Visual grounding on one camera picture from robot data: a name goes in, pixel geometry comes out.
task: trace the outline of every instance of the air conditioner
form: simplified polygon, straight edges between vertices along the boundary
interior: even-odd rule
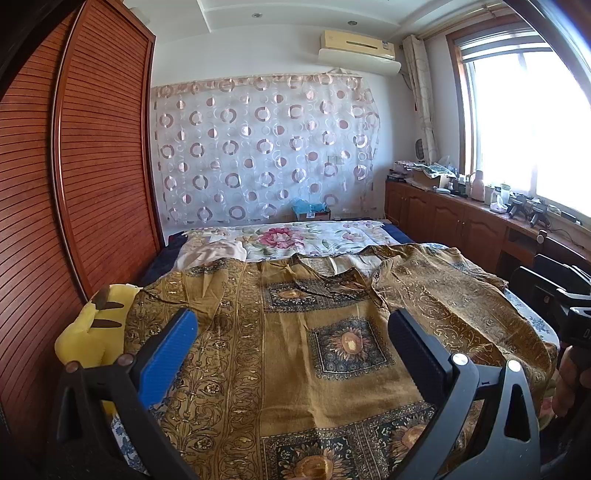
[[[393,44],[335,30],[325,30],[320,37],[318,63],[388,76],[396,75],[401,67]]]

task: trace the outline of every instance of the bed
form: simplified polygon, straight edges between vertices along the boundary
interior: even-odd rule
[[[400,307],[477,363],[519,359],[540,408],[556,363],[553,330],[457,249],[400,245],[393,228],[294,222],[171,240],[151,274],[171,271],[136,297],[125,351],[137,351],[180,306],[197,313],[200,335],[152,412],[201,478],[390,475],[434,414],[387,342],[385,321]],[[220,238],[246,244],[246,260],[175,270],[183,253]],[[477,416],[475,407],[458,455]],[[142,470],[117,416],[112,429]]]
[[[272,234],[286,235],[286,245]],[[139,286],[145,287],[177,266],[179,256],[206,247],[220,239],[238,240],[247,248],[246,261],[278,260],[295,253],[309,257],[337,257],[360,252],[369,245],[409,244],[413,240],[389,220],[348,219],[341,222],[289,222],[239,227],[208,227],[177,233],[142,277]],[[441,244],[426,244],[446,248]],[[543,341],[558,346],[554,330],[531,308],[508,289],[503,290],[511,304],[536,329]]]

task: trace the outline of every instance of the wooden wardrobe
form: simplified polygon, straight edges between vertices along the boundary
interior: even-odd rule
[[[61,364],[53,344],[101,286],[161,249],[148,92],[154,36],[118,0],[87,0],[0,100],[0,400],[39,456]]]

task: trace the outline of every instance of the box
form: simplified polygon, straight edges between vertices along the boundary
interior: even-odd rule
[[[315,220],[330,220],[330,209],[328,212],[312,212],[312,213],[301,213],[295,215],[296,222],[313,222]]]
[[[432,187],[436,187],[438,189],[446,189],[447,184],[450,181],[450,178],[447,175],[439,175],[432,179],[429,175],[427,175],[422,170],[413,170],[413,180],[421,185],[426,186],[428,189]]]

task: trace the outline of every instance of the curtain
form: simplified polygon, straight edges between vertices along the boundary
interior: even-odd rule
[[[407,61],[414,103],[419,114],[423,148],[427,153],[425,160],[427,164],[432,165],[439,160],[439,151],[433,134],[433,89],[425,42],[414,35],[409,35],[402,41],[402,47]]]
[[[380,120],[361,77],[235,77],[151,94],[165,230],[290,221],[295,199],[338,216],[372,214]]]

